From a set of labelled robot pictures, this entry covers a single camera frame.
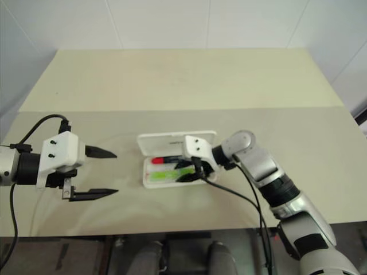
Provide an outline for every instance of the wall tile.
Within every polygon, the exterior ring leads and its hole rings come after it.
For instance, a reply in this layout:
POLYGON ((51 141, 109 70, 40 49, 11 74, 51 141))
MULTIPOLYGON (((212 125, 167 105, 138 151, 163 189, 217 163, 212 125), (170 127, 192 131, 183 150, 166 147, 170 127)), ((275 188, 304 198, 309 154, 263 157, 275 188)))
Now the wall tile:
POLYGON ((204 48, 209 0, 109 0, 124 48, 204 48))
POLYGON ((9 131, 9 129, 11 127, 11 124, 13 123, 14 119, 18 115, 19 108, 22 106, 22 104, 23 104, 23 102, 25 101, 26 98, 27 98, 27 94, 20 97, 14 105, 11 105, 11 106, 9 106, 9 108, 7 108, 6 113, 4 113, 2 116, 0 116, 0 144, 4 140, 7 132, 9 131))
POLYGON ((290 47, 309 49, 332 82, 367 39, 367 1, 311 0, 290 47))
POLYGON ((367 43, 334 81, 333 88, 353 115, 367 106, 367 43))
POLYGON ((307 0, 212 0, 210 48, 283 48, 307 0))
POLYGON ((28 94, 48 60, 41 57, 0 2, 0 116, 28 94))
POLYGON ((103 0, 4 0, 41 53, 56 49, 119 49, 103 0))
POLYGON ((364 123, 362 123, 362 125, 360 125, 360 129, 367 138, 367 121, 365 121, 364 123))

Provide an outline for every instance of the table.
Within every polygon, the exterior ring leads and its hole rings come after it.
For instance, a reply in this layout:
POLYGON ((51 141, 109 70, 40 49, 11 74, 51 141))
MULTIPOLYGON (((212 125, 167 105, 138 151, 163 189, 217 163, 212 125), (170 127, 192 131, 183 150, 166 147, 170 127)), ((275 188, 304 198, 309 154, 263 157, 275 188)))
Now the table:
MULTIPOLYGON (((21 107, 4 144, 62 113, 72 132, 117 159, 88 159, 78 191, 118 189, 90 202, 17 186, 19 235, 106 235, 257 227, 246 201, 208 185, 145 189, 140 133, 215 130, 216 143, 250 129, 330 223, 367 219, 367 142, 305 50, 63 50, 21 107)), ((34 152, 54 135, 48 121, 34 152)), ((252 197, 240 171, 219 183, 252 197)), ((0 235, 11 236, 9 188, 0 188, 0 235)), ((268 226, 276 219, 261 198, 268 226)))

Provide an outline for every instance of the marker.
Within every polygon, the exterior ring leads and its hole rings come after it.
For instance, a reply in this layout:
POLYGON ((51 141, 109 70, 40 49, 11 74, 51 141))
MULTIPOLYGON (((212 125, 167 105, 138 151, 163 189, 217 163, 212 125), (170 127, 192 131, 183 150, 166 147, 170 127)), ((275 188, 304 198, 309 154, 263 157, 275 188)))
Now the marker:
POLYGON ((152 164, 178 163, 182 160, 182 156, 161 156, 151 160, 152 164))

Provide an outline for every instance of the black cable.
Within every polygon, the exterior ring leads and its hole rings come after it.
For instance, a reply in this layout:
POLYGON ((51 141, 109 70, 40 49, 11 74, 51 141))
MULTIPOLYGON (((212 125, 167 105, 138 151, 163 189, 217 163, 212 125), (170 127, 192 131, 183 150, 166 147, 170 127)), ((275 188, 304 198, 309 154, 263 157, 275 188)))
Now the black cable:
POLYGON ((33 127, 32 129, 22 138, 22 140, 19 142, 19 144, 23 144, 24 142, 26 142, 26 140, 33 134, 33 132, 46 120, 51 119, 53 117, 58 117, 61 118, 62 120, 66 120, 67 118, 63 115, 58 115, 56 113, 52 114, 52 115, 48 115, 43 117, 42 119, 40 119, 33 127))
MULTIPOLYGON (((250 204, 252 204, 252 206, 253 206, 253 207, 257 210, 257 212, 259 213, 259 216, 260 216, 260 223, 263 223, 263 224, 264 224, 264 227, 265 227, 265 229, 266 229, 266 231, 267 231, 267 225, 266 225, 266 222, 265 222, 265 220, 264 220, 264 217, 263 217, 263 215, 262 215, 262 213, 261 213, 260 209, 258 208, 258 206, 257 206, 257 205, 252 201, 252 200, 250 200, 249 198, 247 198, 247 197, 246 197, 246 196, 244 196, 244 195, 241 195, 240 193, 237 193, 236 191, 234 191, 234 190, 232 190, 232 189, 229 189, 229 188, 224 187, 224 186, 222 186, 222 185, 219 185, 219 184, 217 184, 217 183, 211 182, 209 179, 207 179, 207 178, 206 178, 206 177, 204 177, 204 176, 202 176, 202 177, 201 177, 201 179, 202 179, 204 182, 206 182, 207 184, 211 185, 211 186, 217 187, 217 188, 222 189, 222 190, 224 190, 224 191, 227 191, 227 192, 229 192, 229 193, 231 193, 231 194, 233 194, 233 195, 236 195, 236 196, 238 196, 238 197, 240 197, 240 198, 243 198, 243 199, 245 199, 246 201, 248 201, 250 204)), ((272 274, 272 265, 270 265, 270 264, 272 264, 272 262, 271 262, 271 261, 269 261, 268 266, 267 266, 268 274, 269 274, 269 275, 271 275, 271 274, 272 274)))
POLYGON ((268 228, 267 226, 264 224, 265 227, 265 234, 267 237, 267 243, 268 243, 268 249, 266 248, 266 243, 265 243, 265 239, 264 239, 264 234, 263 234, 263 221, 261 219, 262 217, 262 211, 261 211, 261 205, 259 202, 259 198, 257 197, 257 193, 255 191, 255 188, 253 187, 253 184, 251 183, 250 179, 247 177, 245 171, 243 171, 243 169, 241 168, 241 166, 239 166, 238 164, 236 164, 237 168, 240 169, 240 171, 242 172, 242 174, 245 176, 248 184, 251 187, 251 190, 253 192, 253 195, 255 196, 256 199, 256 203, 257 206, 259 207, 259 213, 260 213, 260 237, 261 237, 261 242, 263 244, 263 249, 264 249, 264 254, 265 254, 265 258, 266 258, 266 262, 267 262, 267 268, 272 268, 272 247, 271 247, 271 242, 270 242, 270 236, 269 236, 269 232, 268 232, 268 228))
POLYGON ((13 185, 10 188, 10 212, 11 212, 11 218, 13 220, 13 225, 14 225, 14 238, 13 238, 13 241, 11 242, 11 245, 9 247, 9 251, 7 252, 5 260, 3 261, 3 263, 0 264, 0 271, 3 269, 3 267, 8 262, 11 254, 13 253, 17 240, 18 240, 18 225, 17 225, 17 220, 15 219, 15 212, 14 212, 14 189, 15 189, 15 183, 13 183, 13 185))

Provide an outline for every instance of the black connector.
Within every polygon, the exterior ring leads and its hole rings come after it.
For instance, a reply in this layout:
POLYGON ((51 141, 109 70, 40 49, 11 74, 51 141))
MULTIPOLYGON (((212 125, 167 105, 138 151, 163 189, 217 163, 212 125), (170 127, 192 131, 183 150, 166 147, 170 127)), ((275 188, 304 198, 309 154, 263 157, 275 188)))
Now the black connector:
POLYGON ((199 176, 199 178, 202 178, 203 177, 203 174, 202 174, 202 162, 201 162, 201 159, 198 158, 198 157, 196 157, 196 156, 193 156, 193 157, 191 157, 191 161, 194 164, 195 173, 199 176))
POLYGON ((63 189, 65 178, 73 178, 77 176, 77 169, 73 169, 66 173, 54 172, 47 176, 46 187, 63 189))
POLYGON ((224 155, 221 145, 212 149, 214 160, 218 165, 227 166, 231 161, 224 155))
POLYGON ((10 149, 17 149, 19 153, 31 153, 32 146, 29 144, 22 144, 22 143, 11 143, 9 146, 10 149))
POLYGON ((71 126, 69 125, 69 120, 63 119, 60 123, 60 128, 58 129, 58 133, 63 133, 71 131, 71 126))

